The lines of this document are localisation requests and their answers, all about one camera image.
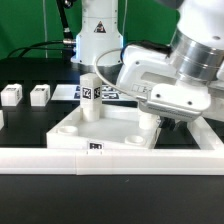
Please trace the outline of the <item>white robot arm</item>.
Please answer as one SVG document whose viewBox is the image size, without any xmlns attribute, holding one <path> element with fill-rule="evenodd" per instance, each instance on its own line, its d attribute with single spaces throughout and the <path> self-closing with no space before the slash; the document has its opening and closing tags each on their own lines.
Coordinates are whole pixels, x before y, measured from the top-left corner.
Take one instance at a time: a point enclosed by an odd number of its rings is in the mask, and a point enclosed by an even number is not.
<svg viewBox="0 0 224 224">
<path fill-rule="evenodd" d="M 224 0 L 130 0 L 117 30 L 118 0 L 82 0 L 71 61 L 98 72 L 120 65 L 112 85 L 145 113 L 191 122 L 224 79 Z"/>
</svg>

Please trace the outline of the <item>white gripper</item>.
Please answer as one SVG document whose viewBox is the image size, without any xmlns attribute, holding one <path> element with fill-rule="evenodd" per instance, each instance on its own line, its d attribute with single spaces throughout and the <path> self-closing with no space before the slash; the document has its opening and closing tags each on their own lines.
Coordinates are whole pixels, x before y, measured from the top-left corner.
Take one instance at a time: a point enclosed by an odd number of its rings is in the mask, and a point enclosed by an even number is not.
<svg viewBox="0 0 224 224">
<path fill-rule="evenodd" d="M 176 69 L 170 64 L 171 47 L 149 42 L 126 45 L 121 51 L 123 65 L 116 86 L 126 92 L 145 96 L 156 84 L 174 85 Z M 175 131 L 180 121 L 161 117 L 159 127 Z"/>
</svg>

